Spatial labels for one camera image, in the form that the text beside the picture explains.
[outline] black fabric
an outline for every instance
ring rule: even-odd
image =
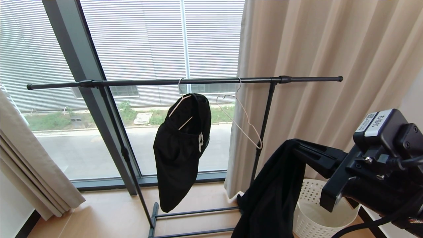
[[[305,163],[292,153],[298,145],[285,141],[265,163],[243,196],[241,218],[232,238],[291,238],[294,209],[301,192]]]
[[[212,115],[209,101],[201,94],[186,94],[174,113],[179,99],[168,111],[165,122],[160,125],[154,140],[157,182],[160,207],[169,212],[188,193],[197,178],[198,159],[210,139]],[[199,150],[199,135],[203,134],[203,145]]]

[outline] white plastic basket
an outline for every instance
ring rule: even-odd
[[[319,205],[325,183],[314,179],[304,179],[302,182],[293,227],[293,232],[300,238],[332,237],[357,217],[360,206],[352,209],[345,198],[341,199],[331,213]]]

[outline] clothes hanger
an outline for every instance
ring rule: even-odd
[[[255,128],[255,126],[253,126],[251,123],[250,123],[250,118],[248,117],[248,114],[247,114],[247,111],[245,110],[245,108],[244,108],[244,106],[242,105],[242,103],[238,100],[238,97],[236,96],[236,94],[238,93],[238,91],[239,91],[239,89],[241,88],[241,84],[242,84],[242,81],[241,81],[241,78],[240,77],[237,77],[238,79],[239,79],[239,87],[238,87],[238,89],[236,90],[236,92],[235,92],[235,96],[234,95],[228,95],[228,94],[225,94],[225,95],[219,95],[219,96],[217,96],[216,97],[216,104],[219,106],[219,108],[223,111],[223,113],[224,114],[226,114],[231,120],[232,120],[232,122],[233,123],[235,123],[235,125],[242,131],[242,133],[254,144],[254,146],[255,147],[257,147],[257,149],[262,149],[263,148],[263,141],[261,140],[261,138],[260,138],[260,135],[259,135],[259,133],[258,133],[258,131],[257,131],[257,129]],[[253,127],[253,129],[254,129],[254,131],[255,131],[255,133],[257,134],[257,136],[258,136],[258,139],[259,139],[259,141],[260,141],[260,146],[257,146],[257,144],[245,133],[245,131],[243,131],[242,129],[241,129],[241,127],[234,121],[234,119],[231,117],[231,116],[229,116],[229,114],[227,114],[226,112],[225,112],[225,110],[223,110],[223,108],[220,106],[220,104],[219,104],[219,101],[218,101],[218,99],[219,99],[219,97],[223,97],[223,98],[225,98],[225,97],[233,97],[233,98],[235,98],[236,99],[236,101],[241,105],[241,107],[242,107],[242,109],[244,110],[244,113],[245,113],[245,115],[246,115],[246,117],[247,117],[247,122],[248,122],[248,124],[250,125],[250,126],[252,126]]]
[[[178,102],[178,104],[176,104],[176,106],[173,108],[173,110],[169,113],[169,117],[175,112],[175,110],[178,108],[179,104],[181,104],[181,102],[184,99],[187,99],[187,98],[189,98],[191,96],[191,95],[188,95],[188,96],[184,97],[184,94],[182,93],[182,90],[181,90],[181,87],[180,87],[180,83],[181,83],[181,80],[183,80],[183,79],[184,78],[182,77],[179,80],[179,82],[178,82],[178,89],[179,89],[179,92],[181,93],[181,100]],[[182,127],[184,127],[191,119],[192,119],[192,117],[190,117],[178,130],[181,130]]]

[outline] tile floor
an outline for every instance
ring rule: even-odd
[[[159,200],[157,188],[143,188],[143,195],[151,213],[154,202]],[[129,196],[126,190],[85,192],[86,202],[67,212],[63,217],[40,219],[29,238],[146,238],[149,225],[137,196]],[[187,196],[172,212],[232,207],[223,183],[194,185]],[[161,219],[155,235],[195,232],[234,227],[240,218],[238,210],[216,214]],[[354,223],[361,223],[357,218]],[[229,238],[231,232],[195,237]],[[345,238],[373,238],[369,230],[361,230]]]

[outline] beige curtain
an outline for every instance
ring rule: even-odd
[[[0,91],[0,169],[42,218],[85,201]]]
[[[398,107],[423,65],[422,9],[421,0],[245,1],[240,77],[344,77],[276,86],[257,172],[289,138],[348,151],[368,112]],[[243,85],[238,95],[258,130],[268,87]],[[235,120],[257,137],[239,106]],[[232,197],[249,187],[255,148],[233,127],[230,150]]]

